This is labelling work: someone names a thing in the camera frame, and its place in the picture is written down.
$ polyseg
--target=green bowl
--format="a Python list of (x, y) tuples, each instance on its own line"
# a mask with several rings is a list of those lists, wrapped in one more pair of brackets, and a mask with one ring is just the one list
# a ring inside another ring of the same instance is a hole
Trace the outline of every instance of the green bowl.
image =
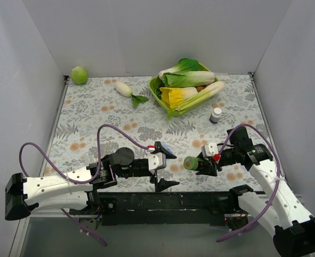
[[(200, 63), (200, 71), (210, 71), (206, 66), (204, 66), (203, 64)], [(180, 116), (181, 114), (185, 114), (186, 112), (192, 111), (194, 108), (198, 107), (199, 105), (203, 104), (204, 102), (206, 102), (207, 100), (209, 100), (211, 97), (202, 100), (201, 102), (195, 104), (194, 106), (187, 108), (183, 111), (173, 111), (172, 109), (170, 109), (168, 106), (166, 106), (155, 94), (155, 92), (152, 90), (152, 85), (155, 82), (155, 79), (158, 78), (158, 75), (153, 77), (150, 81), (149, 81), (149, 89), (152, 93), (152, 95), (155, 97), (156, 101), (159, 103), (159, 105), (161, 105), (161, 107), (168, 113), (168, 119), (171, 119), (172, 116), (177, 117)]]

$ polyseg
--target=green cylinder object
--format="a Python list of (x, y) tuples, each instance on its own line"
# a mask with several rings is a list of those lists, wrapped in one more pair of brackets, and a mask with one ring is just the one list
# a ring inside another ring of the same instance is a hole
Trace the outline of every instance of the green cylinder object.
[(183, 166), (186, 170), (196, 170), (199, 165), (199, 161), (204, 161), (197, 157), (187, 156), (183, 161)]

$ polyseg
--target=white panel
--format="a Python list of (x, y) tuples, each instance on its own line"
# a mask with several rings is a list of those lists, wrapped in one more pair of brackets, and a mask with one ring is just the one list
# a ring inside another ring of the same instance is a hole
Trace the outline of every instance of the white panel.
[[(21, 0), (0, 0), (0, 256), (8, 256), (18, 222), (4, 218), (5, 185), (20, 172), (26, 141), (47, 147), (63, 77)], [(38, 175), (42, 157), (25, 150)]]
[[(258, 181), (265, 194), (271, 198), (276, 187), (276, 163), (270, 160), (260, 162), (260, 165), (252, 165), (249, 169), (250, 174)], [(277, 212), (280, 224), (284, 229), (293, 226), (293, 221), (303, 223), (310, 220), (312, 215), (298, 201), (294, 193), (291, 191), (286, 180), (281, 176), (279, 187), (275, 198), (272, 202)]]
[(63, 74), (155, 75), (180, 58), (256, 70), (291, 0), (23, 0)]
[[(92, 178), (89, 170), (85, 167), (66, 173), (70, 179), (77, 181), (86, 181)], [(41, 203), (48, 198), (54, 198), (61, 194), (73, 192), (89, 192), (92, 191), (93, 185), (90, 183), (77, 184), (61, 177), (59, 174), (47, 176), (45, 178), (32, 177), (27, 178), (27, 182), (23, 185), (23, 193), (28, 195), (25, 200), (27, 205)]]
[(180, 58), (255, 71), (290, 0), (112, 0), (126, 70), (155, 75)]
[(292, 2), (256, 84), (287, 179), (315, 216), (315, 1)]
[(106, 1), (23, 2), (64, 75), (75, 66), (91, 77), (126, 75)]
[[(266, 206), (266, 203), (259, 198), (256, 192), (246, 192), (242, 196), (239, 196), (238, 203), (242, 210), (245, 210), (254, 218), (257, 217)], [(258, 223), (268, 231), (271, 237), (275, 235), (275, 226), (281, 226), (279, 215), (272, 206), (269, 207), (265, 214), (258, 220)]]
[(40, 212), (42, 210), (55, 210), (59, 209), (76, 209), (82, 210), (87, 207), (88, 201), (87, 194), (85, 192), (74, 192), (73, 194), (62, 194), (56, 197), (47, 198), (40, 201), (40, 205), (33, 210), (32, 213)]

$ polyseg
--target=floral tablecloth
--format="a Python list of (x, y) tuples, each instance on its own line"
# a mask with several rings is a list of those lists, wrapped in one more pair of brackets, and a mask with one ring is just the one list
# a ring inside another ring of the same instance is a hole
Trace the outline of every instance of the floral tablecloth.
[[(226, 88), (202, 106), (180, 117), (167, 120), (167, 113), (158, 105), (148, 89), (151, 77), (89, 78), (85, 85), (68, 83), (67, 93), (55, 131), (49, 157), (63, 172), (81, 168), (85, 154), (97, 160), (96, 132), (104, 123), (124, 130), (143, 145), (165, 141), (176, 160), (168, 160), (167, 168), (158, 171), (159, 178), (176, 180), (180, 185), (168, 191), (228, 191), (230, 188), (248, 184), (261, 190), (258, 183), (238, 165), (224, 167), (217, 177), (196, 176), (183, 167), (186, 156), (197, 156), (208, 142), (223, 142), (226, 130), (240, 123), (254, 125), (268, 136), (256, 94), (248, 75), (219, 75)], [(119, 94), (116, 81), (130, 85), (134, 94), (147, 96), (150, 100), (133, 108), (132, 99)], [(222, 108), (218, 124), (209, 121), (211, 110)], [(253, 130), (248, 133), (254, 143), (263, 140)], [(136, 158), (143, 158), (144, 151), (126, 140), (111, 128), (101, 131), (102, 154), (110, 154), (120, 147), (130, 147)], [(55, 174), (47, 165), (45, 176)], [(107, 188), (108, 192), (154, 191), (149, 178), (119, 178), (119, 185)]]

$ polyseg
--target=small bottle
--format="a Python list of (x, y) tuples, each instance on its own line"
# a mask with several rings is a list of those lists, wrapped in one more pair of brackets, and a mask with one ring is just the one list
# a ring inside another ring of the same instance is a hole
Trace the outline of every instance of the small bottle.
[(218, 123), (221, 117), (221, 113), (222, 113), (222, 110), (220, 108), (218, 107), (215, 108), (211, 113), (210, 122), (213, 124)]

